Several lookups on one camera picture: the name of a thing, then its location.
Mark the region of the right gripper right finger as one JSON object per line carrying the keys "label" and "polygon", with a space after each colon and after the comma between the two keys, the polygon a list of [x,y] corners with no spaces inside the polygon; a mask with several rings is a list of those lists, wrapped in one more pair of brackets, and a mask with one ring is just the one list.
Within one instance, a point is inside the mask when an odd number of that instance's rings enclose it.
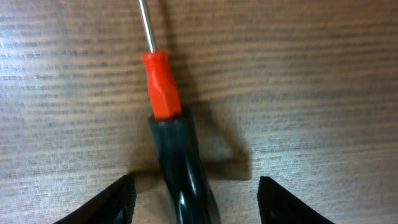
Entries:
{"label": "right gripper right finger", "polygon": [[270,177],[261,176],[257,201],[262,224],[333,224]]}

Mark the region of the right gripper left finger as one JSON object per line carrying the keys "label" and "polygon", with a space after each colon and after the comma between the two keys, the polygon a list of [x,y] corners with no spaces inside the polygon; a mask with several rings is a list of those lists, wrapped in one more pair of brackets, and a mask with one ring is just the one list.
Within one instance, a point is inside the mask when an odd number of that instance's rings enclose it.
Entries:
{"label": "right gripper left finger", "polygon": [[131,224],[136,198],[134,178],[124,175],[55,224]]}

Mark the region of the black red handled screwdriver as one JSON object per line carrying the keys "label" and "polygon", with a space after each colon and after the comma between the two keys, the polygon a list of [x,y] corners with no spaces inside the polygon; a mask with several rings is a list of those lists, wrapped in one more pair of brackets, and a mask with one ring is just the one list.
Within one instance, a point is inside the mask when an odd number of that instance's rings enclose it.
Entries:
{"label": "black red handled screwdriver", "polygon": [[220,223],[220,213],[207,181],[190,110],[181,104],[166,52],[156,47],[146,0],[139,10],[149,52],[141,59],[153,110],[149,127],[167,186],[171,223]]}

